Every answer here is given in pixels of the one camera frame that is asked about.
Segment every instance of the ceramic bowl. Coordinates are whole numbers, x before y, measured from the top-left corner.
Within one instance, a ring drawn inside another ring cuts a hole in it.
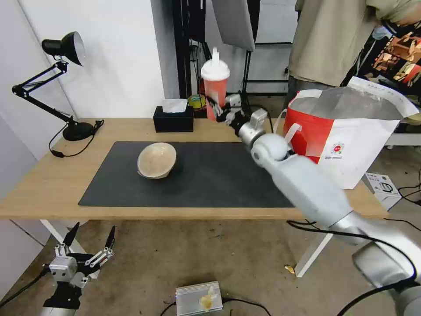
[[[142,150],[137,158],[137,172],[149,179],[168,176],[174,167],[177,154],[168,143],[154,143]]]

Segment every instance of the logo on bag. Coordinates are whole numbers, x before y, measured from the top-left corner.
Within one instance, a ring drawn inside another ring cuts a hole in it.
[[[336,143],[332,146],[331,154],[342,154],[343,143]]]

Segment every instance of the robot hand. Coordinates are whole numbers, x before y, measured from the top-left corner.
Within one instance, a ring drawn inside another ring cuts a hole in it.
[[[79,309],[79,297],[89,279],[97,275],[100,268],[113,255],[115,226],[111,229],[105,247],[96,255],[70,251],[70,246],[79,228],[77,223],[65,236],[61,244],[54,247],[56,258],[49,269],[57,283],[57,288],[44,302],[41,316],[73,316]]]

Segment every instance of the shopping bag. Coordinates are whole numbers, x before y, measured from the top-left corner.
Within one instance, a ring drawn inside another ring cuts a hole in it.
[[[399,121],[419,110],[402,94],[353,77],[348,86],[303,90],[289,103],[284,134],[343,189],[353,189]]]

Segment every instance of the black desk mat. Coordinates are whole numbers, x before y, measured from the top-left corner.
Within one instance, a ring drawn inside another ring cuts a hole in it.
[[[177,161],[163,179],[137,173],[151,142],[115,142],[79,205],[126,207],[292,207],[242,143],[173,142]]]

